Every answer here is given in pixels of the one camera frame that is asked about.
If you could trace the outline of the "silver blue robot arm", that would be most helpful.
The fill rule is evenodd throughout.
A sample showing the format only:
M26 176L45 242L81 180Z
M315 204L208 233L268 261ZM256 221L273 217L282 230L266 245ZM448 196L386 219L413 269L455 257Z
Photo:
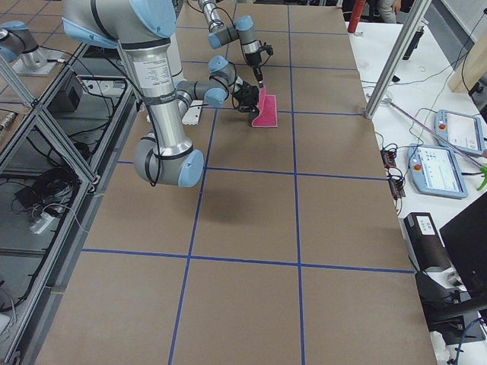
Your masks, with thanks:
M175 81L171 45L177 25L171 1L65 1L63 26L71 38L92 46L117 49L129 79L148 111L151 133L141 138L135 150L137 174L152 185L192 187L199 181L204 157L183 130L183 116L195 100L220 106L234 97L242 112L258 113L263 89L260 69L261 42L250 16L225 26L214 1L200 1L199 8L209 27L212 47L239 40L248 65L258 82L242 80L235 67L222 56L208 64L207 81Z
M208 24L210 46L218 49L238 40L244 61L252 68L258 87L264 88L262 53L267 44L257 38L253 18L244 15L227 26L220 18L216 1L197 1L197 4Z

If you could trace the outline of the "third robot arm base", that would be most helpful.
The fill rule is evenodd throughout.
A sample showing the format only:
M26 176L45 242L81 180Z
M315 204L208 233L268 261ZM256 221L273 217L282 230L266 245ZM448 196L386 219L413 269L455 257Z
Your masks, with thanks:
M20 76L46 77L55 65L66 65L64 52L44 49L36 41L28 26L22 21L7 21L1 24L1 61L13 65Z

